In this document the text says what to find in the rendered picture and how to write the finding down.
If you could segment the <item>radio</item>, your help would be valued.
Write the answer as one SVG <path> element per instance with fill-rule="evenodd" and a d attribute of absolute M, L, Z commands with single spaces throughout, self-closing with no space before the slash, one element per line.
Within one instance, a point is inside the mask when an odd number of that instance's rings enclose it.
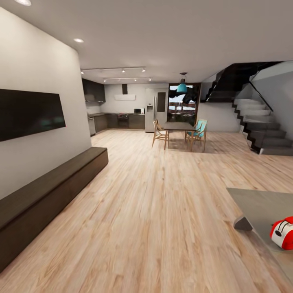
<path fill-rule="evenodd" d="M 293 216 L 272 224 L 270 237 L 282 249 L 293 249 Z"/>

